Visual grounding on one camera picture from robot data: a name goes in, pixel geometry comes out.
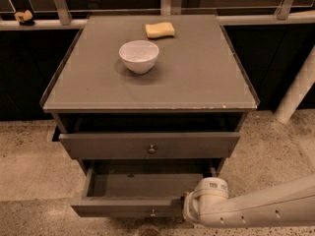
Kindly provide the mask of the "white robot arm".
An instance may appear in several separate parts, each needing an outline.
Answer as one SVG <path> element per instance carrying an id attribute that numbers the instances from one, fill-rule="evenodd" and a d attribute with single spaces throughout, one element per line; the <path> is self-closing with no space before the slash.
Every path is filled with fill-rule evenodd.
<path id="1" fill-rule="evenodd" d="M 315 175 L 230 199 L 224 180 L 201 180 L 184 200 L 183 217 L 211 228 L 315 225 Z"/>

